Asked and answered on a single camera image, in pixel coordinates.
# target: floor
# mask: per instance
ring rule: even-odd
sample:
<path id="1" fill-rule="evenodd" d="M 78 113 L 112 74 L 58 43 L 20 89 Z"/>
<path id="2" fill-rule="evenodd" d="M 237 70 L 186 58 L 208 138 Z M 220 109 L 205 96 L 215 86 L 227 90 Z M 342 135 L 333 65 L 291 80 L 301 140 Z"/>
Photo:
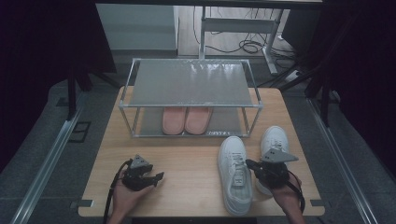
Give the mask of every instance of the floor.
<path id="1" fill-rule="evenodd" d="M 212 8 L 221 15 L 226 15 L 222 8 Z M 194 35 L 191 25 L 187 23 L 192 16 L 193 7 L 187 10 L 186 16 L 180 13 L 180 39 L 177 58 L 196 57 L 198 44 L 193 43 Z M 217 46 L 216 42 L 207 40 L 207 45 Z M 280 38 L 276 48 L 290 49 Z M 274 77 L 269 74 L 262 54 L 250 54 L 241 51 L 232 54 L 207 53 L 208 57 L 249 59 L 253 74 L 262 87 L 276 87 Z M 277 68 L 280 72 L 288 71 L 291 60 L 280 60 Z M 125 83 L 130 64 L 117 63 L 118 73 L 108 74 L 119 83 Z M 42 191 L 35 191 L 37 201 L 31 203 L 31 214 L 28 223 L 100 223 L 101 217 L 87 218 L 78 215 L 78 206 L 91 172 L 95 155 L 101 144 L 112 106 L 119 90 L 102 79 L 91 76 L 93 88 L 90 92 L 80 92 L 80 115 L 76 126 L 86 129 L 87 134 L 73 132 L 64 144 L 59 159 L 43 183 Z M 278 85 L 288 80 L 279 81 Z M 306 99 L 304 88 L 307 82 L 301 83 L 283 92 L 283 97 L 295 130 L 303 147 L 307 162 L 317 183 L 322 204 L 326 213 L 320 217 L 306 217 L 307 223 L 396 223 L 393 213 L 396 201 L 396 184 L 371 149 L 365 144 L 356 130 L 348 123 L 338 108 L 337 101 L 329 107 L 329 124 L 323 127 L 318 119 L 319 99 Z M 67 86 L 65 82 L 53 86 L 49 92 L 49 101 L 35 127 L 23 142 L 20 150 L 8 167 L 0 174 L 0 223 L 14 220 L 18 208 L 26 199 L 28 190 L 37 181 L 37 174 L 45 162 L 59 132 L 65 125 L 67 116 Z M 188 218 L 177 223 L 195 223 L 196 219 Z M 284 217 L 257 217 L 256 223 L 288 223 Z M 246 223 L 246 219 L 234 220 Z M 141 220 L 132 219 L 133 223 Z"/>

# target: sneaker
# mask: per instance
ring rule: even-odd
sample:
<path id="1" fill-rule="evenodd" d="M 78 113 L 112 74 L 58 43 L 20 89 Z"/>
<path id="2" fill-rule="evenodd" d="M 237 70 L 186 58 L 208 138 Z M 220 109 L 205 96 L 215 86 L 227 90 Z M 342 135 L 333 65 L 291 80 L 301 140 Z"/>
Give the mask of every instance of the sneaker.
<path id="1" fill-rule="evenodd" d="M 221 144 L 218 166 L 224 204 L 227 211 L 235 216 L 246 214 L 253 198 L 246 158 L 245 146 L 239 137 L 228 137 Z"/>
<path id="2" fill-rule="evenodd" d="M 262 135 L 261 149 L 261 160 L 263 160 L 264 154 L 270 149 L 282 150 L 283 152 L 289 153 L 289 141 L 286 132 L 278 126 L 268 128 L 265 134 Z M 263 194 L 272 195 L 271 190 L 263 186 L 259 179 L 256 179 L 256 188 Z"/>

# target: slipper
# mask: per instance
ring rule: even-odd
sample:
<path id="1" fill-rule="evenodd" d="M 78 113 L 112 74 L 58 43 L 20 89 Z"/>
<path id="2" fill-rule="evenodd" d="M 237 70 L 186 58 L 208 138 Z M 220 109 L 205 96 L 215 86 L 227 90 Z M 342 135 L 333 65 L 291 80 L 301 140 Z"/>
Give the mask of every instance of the slipper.
<path id="1" fill-rule="evenodd" d="M 186 107 L 165 107 L 163 109 L 163 132 L 180 134 L 184 130 Z"/>
<path id="2" fill-rule="evenodd" d="M 188 133 L 202 134 L 206 131 L 212 116 L 211 107 L 190 107 L 187 113 L 185 129 Z"/>

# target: hand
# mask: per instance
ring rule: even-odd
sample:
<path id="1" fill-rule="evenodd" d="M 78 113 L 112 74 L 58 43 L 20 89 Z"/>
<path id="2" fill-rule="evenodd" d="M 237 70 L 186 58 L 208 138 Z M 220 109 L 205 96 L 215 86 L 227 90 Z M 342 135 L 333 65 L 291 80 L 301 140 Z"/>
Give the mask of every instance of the hand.
<path id="1" fill-rule="evenodd" d="M 139 199 L 151 192 L 155 187 L 150 185 L 139 191 L 132 191 L 122 184 L 121 178 L 125 171 L 120 173 L 120 179 L 117 181 L 113 193 L 113 213 L 108 224 L 121 223 L 122 220 L 134 209 Z"/>
<path id="2" fill-rule="evenodd" d="M 289 175 L 289 182 L 297 189 L 301 187 L 301 180 L 296 175 Z M 285 185 L 280 189 L 271 189 L 274 199 L 283 210 L 289 210 L 300 207 L 300 201 L 296 192 L 289 186 Z"/>
<path id="3" fill-rule="evenodd" d="M 301 180 L 297 175 L 289 174 L 289 182 L 297 189 L 301 189 Z M 300 210 L 300 200 L 296 192 L 285 185 L 280 189 L 271 189 L 276 203 L 282 208 L 290 224 L 304 224 L 303 213 Z"/>

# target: gray floor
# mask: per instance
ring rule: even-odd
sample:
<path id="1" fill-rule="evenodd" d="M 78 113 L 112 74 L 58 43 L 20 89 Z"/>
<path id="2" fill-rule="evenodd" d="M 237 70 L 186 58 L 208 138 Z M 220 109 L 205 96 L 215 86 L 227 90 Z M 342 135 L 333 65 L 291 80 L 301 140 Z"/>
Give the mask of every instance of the gray floor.
<path id="1" fill-rule="evenodd" d="M 145 57 L 164 56 L 145 55 Z M 250 59 L 256 83 L 262 84 L 273 79 L 269 75 L 262 56 L 244 56 L 243 58 Z M 290 65 L 290 62 L 283 63 L 282 66 Z M 118 73 L 109 74 L 109 76 L 123 84 L 130 64 L 118 63 L 117 67 Z M 64 152 L 40 195 L 28 223 L 102 222 L 100 217 L 80 217 L 78 209 L 73 206 L 82 197 L 111 109 L 119 92 L 95 76 L 91 76 L 91 79 L 93 89 L 88 92 L 88 99 L 78 119 L 80 122 L 78 125 L 84 125 L 85 122 L 91 124 L 88 134 L 82 143 L 68 142 L 65 145 Z M 272 82 L 268 82 L 262 87 L 270 87 L 271 84 Z M 393 213 L 396 201 L 394 180 L 388 175 L 364 140 L 347 122 L 340 112 L 338 104 L 334 103 L 329 108 L 330 128 L 326 130 L 326 134 L 332 134 L 336 149 L 346 160 L 344 166 L 340 165 L 335 157 L 333 145 L 329 144 L 328 135 L 320 128 L 312 105 L 304 97 L 305 86 L 306 83 L 302 83 L 283 92 L 283 96 L 326 207 L 323 216 L 306 217 L 307 222 L 320 224 L 396 223 L 396 215 Z M 67 116 L 67 106 L 62 104 L 64 99 L 67 99 L 65 81 L 52 87 L 49 92 L 49 101 L 41 117 L 14 159 L 0 174 L 0 223 L 9 223 L 14 217 L 63 127 Z M 312 99 L 312 104 L 315 107 L 318 100 Z M 70 139 L 79 140 L 82 137 L 78 133 L 73 133 Z M 349 188 L 349 182 L 342 175 L 346 168 L 352 173 L 348 180 L 350 181 L 351 178 L 352 182 L 356 180 L 358 189 L 361 189 L 362 194 L 358 198 L 356 197 L 357 193 L 353 191 L 356 189 Z M 366 205 L 369 206 L 369 210 L 373 211 L 376 221 L 364 221 L 360 210 L 361 207 L 364 208 L 362 200 L 367 201 Z M 257 223 L 287 223 L 287 220 L 284 217 L 257 217 Z"/>

